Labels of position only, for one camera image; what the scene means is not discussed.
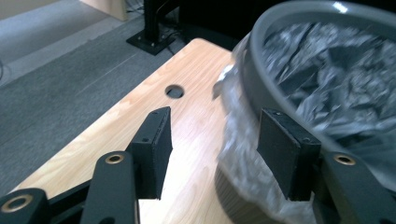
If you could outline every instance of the screw hole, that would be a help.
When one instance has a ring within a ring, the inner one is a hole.
[[[335,155],[334,159],[344,165],[355,165],[356,164],[355,160],[353,160],[352,158],[350,158],[346,155]]]
[[[106,163],[108,164],[116,164],[119,163],[120,161],[123,160],[123,156],[122,155],[111,155],[109,157],[106,158]]]
[[[4,213],[13,213],[22,208],[26,207],[33,200],[33,196],[30,194],[23,194],[8,200],[1,207],[1,211]]]
[[[99,222],[99,224],[114,224],[116,223],[116,219],[114,217],[105,217],[102,219],[102,221]]]

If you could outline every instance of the floor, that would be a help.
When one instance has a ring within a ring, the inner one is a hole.
[[[118,21],[60,0],[0,21],[0,196],[185,46],[177,38],[152,56],[127,44],[144,27],[142,12]]]

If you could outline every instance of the plastic trash bag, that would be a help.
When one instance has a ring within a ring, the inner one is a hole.
[[[259,121],[240,85],[248,36],[233,50],[214,87],[227,111],[219,168],[238,193],[269,217],[315,223],[312,202],[287,201],[256,151]],[[262,62],[316,132],[362,158],[381,184],[396,191],[396,45],[334,24],[295,24],[263,40]]]
[[[259,121],[251,111],[239,82],[240,57],[248,38],[233,51],[234,66],[227,66],[214,87],[227,111],[225,142],[219,168],[245,200],[257,204],[268,217],[285,223],[316,223],[312,202],[285,199],[276,180],[257,152]]]
[[[350,148],[396,191],[393,41],[331,23],[296,24],[263,41],[262,62],[299,116]],[[383,134],[393,138],[372,140]],[[369,147],[357,150],[357,144]]]

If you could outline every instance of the trash can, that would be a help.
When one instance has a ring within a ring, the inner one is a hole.
[[[219,82],[227,124],[215,184],[233,222],[316,222],[312,201],[284,199],[256,151],[264,107],[294,119],[321,150],[362,158],[396,192],[395,43],[396,15],[358,4],[286,2],[259,17]]]

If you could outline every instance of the wooden tabletop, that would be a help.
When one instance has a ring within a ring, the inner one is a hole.
[[[41,188],[51,198],[91,179],[102,155],[124,150],[150,111],[170,106],[174,149],[163,196],[139,201],[141,222],[231,223],[214,188],[225,114],[220,99],[212,100],[212,87],[231,62],[230,51],[192,40],[15,189]],[[165,94],[175,84],[184,89],[180,99]]]

